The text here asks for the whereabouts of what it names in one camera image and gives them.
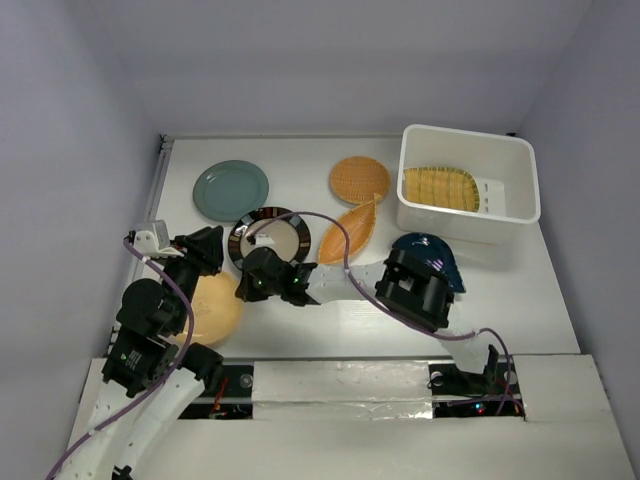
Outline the plain orange round plate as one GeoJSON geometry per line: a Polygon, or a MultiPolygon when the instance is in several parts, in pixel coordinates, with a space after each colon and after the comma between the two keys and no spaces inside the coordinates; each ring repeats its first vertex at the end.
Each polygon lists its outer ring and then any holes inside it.
{"type": "Polygon", "coordinates": [[[192,343],[220,345],[237,330],[243,314],[243,302],[235,296],[237,286],[227,272],[199,278],[192,298],[192,343]]]}

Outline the leaf shaped orange woven tray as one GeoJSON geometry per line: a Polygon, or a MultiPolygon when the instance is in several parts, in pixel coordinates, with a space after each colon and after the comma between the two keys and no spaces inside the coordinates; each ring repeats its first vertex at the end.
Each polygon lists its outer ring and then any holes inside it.
{"type": "Polygon", "coordinates": [[[377,220],[377,206],[382,200],[380,194],[343,214],[338,223],[346,230],[349,237],[349,249],[339,226],[331,224],[325,232],[318,249],[317,261],[320,264],[342,263],[345,251],[349,257],[358,254],[371,239],[377,220]]]}

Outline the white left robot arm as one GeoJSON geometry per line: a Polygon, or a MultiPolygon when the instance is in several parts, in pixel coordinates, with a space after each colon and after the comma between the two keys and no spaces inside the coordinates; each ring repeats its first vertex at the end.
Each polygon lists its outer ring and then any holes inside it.
{"type": "Polygon", "coordinates": [[[192,299],[201,277],[220,273],[222,240],[220,226],[171,238],[162,221],[125,236],[124,247],[159,277],[125,289],[87,431],[49,478],[138,478],[186,407],[219,388],[223,358],[193,342],[192,299]]]}

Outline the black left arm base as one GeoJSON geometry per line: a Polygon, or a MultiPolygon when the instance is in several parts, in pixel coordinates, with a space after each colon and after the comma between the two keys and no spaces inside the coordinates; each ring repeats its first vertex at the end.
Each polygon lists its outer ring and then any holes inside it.
{"type": "Polygon", "coordinates": [[[179,416],[180,420],[249,420],[253,418],[254,365],[231,363],[223,366],[216,390],[205,391],[179,416]]]}

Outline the yellow green woven bamboo tray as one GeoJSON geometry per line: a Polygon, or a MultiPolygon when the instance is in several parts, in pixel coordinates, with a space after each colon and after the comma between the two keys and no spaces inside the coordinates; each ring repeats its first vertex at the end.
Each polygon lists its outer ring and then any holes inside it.
{"type": "Polygon", "coordinates": [[[451,167],[420,167],[404,170],[405,194],[409,202],[477,213],[480,194],[474,178],[451,167]]]}

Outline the dark blue shell shaped plate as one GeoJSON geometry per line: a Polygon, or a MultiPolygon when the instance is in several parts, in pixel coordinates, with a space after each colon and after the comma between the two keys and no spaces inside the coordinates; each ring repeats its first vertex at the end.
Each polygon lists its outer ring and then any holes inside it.
{"type": "Polygon", "coordinates": [[[393,249],[400,249],[443,274],[451,290],[464,294],[466,287],[450,246],[440,237],[426,233],[408,233],[396,239],[393,249]]]}

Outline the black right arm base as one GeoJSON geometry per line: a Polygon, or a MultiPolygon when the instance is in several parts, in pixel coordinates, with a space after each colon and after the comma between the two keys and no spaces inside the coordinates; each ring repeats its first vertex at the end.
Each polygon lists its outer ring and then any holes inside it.
{"type": "Polygon", "coordinates": [[[429,364],[420,380],[435,418],[526,417],[515,364],[493,346],[481,374],[462,372],[450,361],[429,364]]]}

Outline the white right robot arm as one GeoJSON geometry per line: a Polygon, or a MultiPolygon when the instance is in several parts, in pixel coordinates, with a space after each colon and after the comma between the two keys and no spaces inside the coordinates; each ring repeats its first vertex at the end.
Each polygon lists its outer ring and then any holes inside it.
{"type": "Polygon", "coordinates": [[[297,307],[368,301],[438,340],[449,353],[454,366],[435,380],[446,395],[473,397],[494,389],[496,348],[457,312],[447,277],[405,250],[393,249],[386,259],[372,264],[339,266],[287,262],[273,249],[260,247],[243,260],[240,282],[214,305],[229,313],[233,306],[271,297],[297,307]]]}

